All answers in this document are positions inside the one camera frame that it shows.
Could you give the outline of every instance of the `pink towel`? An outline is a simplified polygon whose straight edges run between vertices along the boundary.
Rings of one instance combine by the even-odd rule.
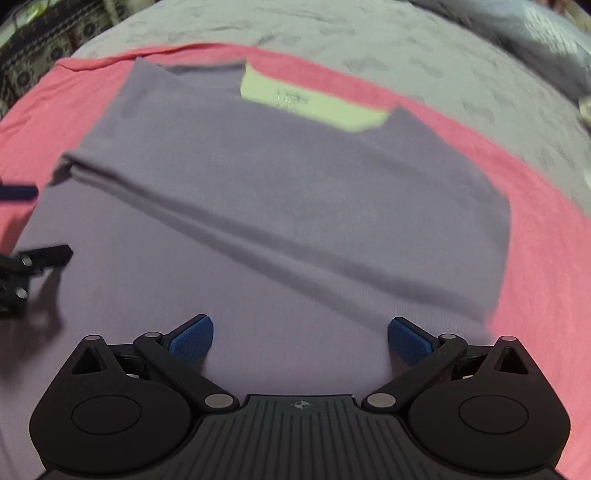
[[[40,187],[64,150],[77,147],[116,95],[134,58],[158,63],[214,63],[246,58],[279,80],[366,106],[403,106],[471,158],[511,203],[511,241],[496,336],[520,338],[569,412],[570,440],[558,465],[569,479],[591,476],[591,223],[524,163],[480,135],[377,85],[305,60],[257,48],[197,44],[136,50],[100,60],[60,60],[0,123],[0,177]],[[29,206],[0,206],[0,245],[10,252]]]

